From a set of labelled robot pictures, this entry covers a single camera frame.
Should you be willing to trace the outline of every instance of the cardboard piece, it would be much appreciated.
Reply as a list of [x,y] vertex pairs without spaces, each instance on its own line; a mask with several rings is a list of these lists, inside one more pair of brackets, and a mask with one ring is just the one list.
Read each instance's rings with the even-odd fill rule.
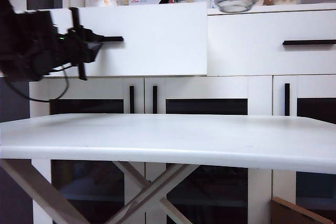
[[271,200],[271,217],[272,224],[333,224],[325,217],[278,197]]

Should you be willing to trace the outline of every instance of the white furniture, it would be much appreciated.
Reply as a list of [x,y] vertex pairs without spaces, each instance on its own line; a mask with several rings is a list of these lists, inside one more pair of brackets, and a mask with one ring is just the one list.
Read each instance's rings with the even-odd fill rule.
[[[72,27],[70,10],[51,14],[60,33]],[[124,38],[103,45],[87,76],[206,75],[206,15],[205,3],[80,8],[85,28]],[[78,76],[76,68],[67,73]]]
[[[189,223],[163,197],[199,164],[336,173],[336,125],[308,118],[67,114],[0,128],[2,167],[60,224],[87,221],[29,162],[19,159],[187,164],[171,166],[107,223],[124,223],[158,200],[176,223]],[[143,188],[149,185],[128,163],[117,166]]]
[[[247,99],[249,115],[284,115],[284,88],[285,83],[290,83],[290,114],[295,116],[297,87],[306,90],[298,97],[307,97],[307,92],[313,92],[310,97],[335,97],[332,91],[335,90],[333,83],[336,83],[333,79],[336,46],[284,47],[282,42],[288,39],[335,39],[335,11],[335,3],[256,6],[249,13],[229,15],[209,9],[207,77],[90,78],[88,82],[71,79],[64,99],[122,99],[124,113],[129,113],[129,87],[134,86],[135,113],[152,113],[153,86],[157,86],[158,113],[166,112],[169,99]],[[57,22],[71,20],[70,13],[68,15],[67,19],[60,15],[55,18],[59,18]],[[183,29],[176,29],[180,34],[184,33]],[[296,86],[296,80],[305,79]],[[32,97],[51,99],[60,94],[64,86],[62,79],[46,79],[31,83],[30,93]],[[31,102],[32,116],[48,114],[47,104]],[[35,159],[33,163],[47,178],[50,177],[50,167],[45,160]],[[165,169],[164,164],[158,163],[133,165],[143,175],[146,170],[148,180],[155,179]],[[249,169],[249,224],[270,223],[268,202],[272,195],[295,203],[295,174]],[[131,200],[140,188],[126,177],[125,202]],[[157,223],[155,217],[149,216],[146,224]]]
[[207,74],[335,73],[336,45],[282,45],[285,40],[336,39],[335,21],[336,10],[208,16]]

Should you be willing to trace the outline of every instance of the cabinet door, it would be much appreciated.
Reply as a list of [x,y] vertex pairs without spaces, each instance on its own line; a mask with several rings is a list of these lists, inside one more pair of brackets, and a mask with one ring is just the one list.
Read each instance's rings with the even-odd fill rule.
[[336,10],[208,16],[207,74],[335,74],[335,45],[282,45],[335,40],[335,21]]
[[[271,84],[267,76],[146,78],[145,112],[271,115]],[[167,165],[146,163],[146,178],[154,179]],[[270,223],[271,171],[200,166],[167,198],[194,224],[223,219]],[[148,212],[146,223],[164,216],[158,213],[159,209],[155,216]]]
[[[336,123],[336,75],[274,77],[274,115],[284,115],[285,107],[289,107],[291,116]],[[274,196],[336,221],[336,175],[284,171],[274,174]]]
[[[67,9],[51,13],[62,31],[69,26],[65,21],[72,21]],[[81,25],[96,34],[124,38],[123,42],[104,43],[95,61],[85,65],[87,76],[207,74],[206,3],[81,8],[79,18]],[[197,36],[186,36],[190,30]],[[78,70],[70,68],[67,74],[76,77]]]
[[[30,95],[52,99],[62,93],[63,79],[30,84]],[[30,103],[31,115],[58,113],[144,113],[142,78],[70,79],[68,92],[49,104]],[[136,194],[139,187],[112,162],[33,160],[35,167],[92,223],[105,223]],[[133,163],[144,175],[144,164]],[[136,217],[144,223],[144,215]],[[51,223],[34,205],[34,224]]]

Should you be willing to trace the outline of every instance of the shelf top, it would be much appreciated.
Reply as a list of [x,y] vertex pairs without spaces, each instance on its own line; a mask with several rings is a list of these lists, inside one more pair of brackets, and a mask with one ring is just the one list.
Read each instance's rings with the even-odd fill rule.
[[244,13],[222,13],[217,8],[208,9],[208,16],[213,15],[238,15],[249,13],[283,13],[301,12],[313,10],[336,10],[336,3],[297,4],[297,5],[255,5],[251,10]]

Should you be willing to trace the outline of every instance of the black cabinet handle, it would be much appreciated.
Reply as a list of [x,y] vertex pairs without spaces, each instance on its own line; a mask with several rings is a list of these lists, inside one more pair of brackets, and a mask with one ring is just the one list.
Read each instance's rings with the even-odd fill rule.
[[289,116],[289,103],[290,103],[290,84],[285,83],[285,115]]
[[102,42],[119,42],[119,41],[124,41],[124,38],[122,36],[110,36],[110,37],[105,36],[102,39]]
[[336,39],[313,39],[313,40],[285,40],[284,46],[292,45],[332,45],[336,44]]
[[157,114],[157,107],[158,107],[158,87],[153,86],[153,114]]
[[130,113],[134,114],[134,86],[130,86]]

